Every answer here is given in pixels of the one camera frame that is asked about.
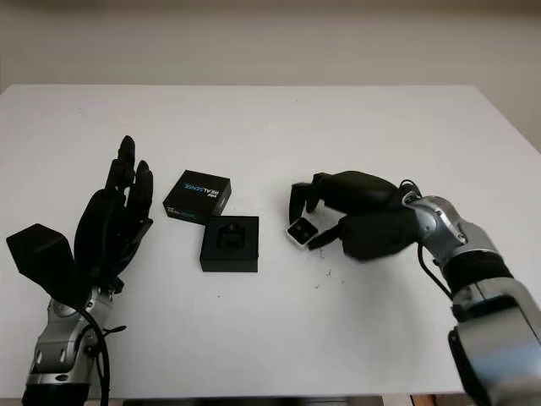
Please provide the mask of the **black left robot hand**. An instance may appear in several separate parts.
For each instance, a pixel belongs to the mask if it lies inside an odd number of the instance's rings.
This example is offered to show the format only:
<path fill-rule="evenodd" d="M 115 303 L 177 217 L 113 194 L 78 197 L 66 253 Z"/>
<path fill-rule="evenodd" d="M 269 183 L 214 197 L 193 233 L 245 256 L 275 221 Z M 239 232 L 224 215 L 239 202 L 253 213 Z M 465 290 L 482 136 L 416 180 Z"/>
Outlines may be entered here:
<path fill-rule="evenodd" d="M 146 161 L 135 161 L 134 140 L 126 135 L 105 187 L 90 198 L 75 234 L 75 265 L 92 285 L 115 294 L 123 290 L 119 274 L 153 223 L 152 198 L 153 173 Z"/>

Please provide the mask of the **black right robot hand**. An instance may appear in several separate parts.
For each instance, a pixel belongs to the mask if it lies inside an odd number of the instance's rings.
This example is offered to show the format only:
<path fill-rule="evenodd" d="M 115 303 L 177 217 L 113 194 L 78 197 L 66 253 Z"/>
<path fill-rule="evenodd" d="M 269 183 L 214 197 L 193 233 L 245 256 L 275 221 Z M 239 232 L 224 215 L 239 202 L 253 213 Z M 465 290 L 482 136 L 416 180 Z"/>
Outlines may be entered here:
<path fill-rule="evenodd" d="M 358 261 L 394 255 L 417 240 L 416 217 L 402 204 L 410 190 L 357 171 L 316 173 L 291 187 L 287 236 L 308 250 L 339 240 L 344 254 Z M 318 204 L 343 215 L 323 232 L 304 216 Z"/>

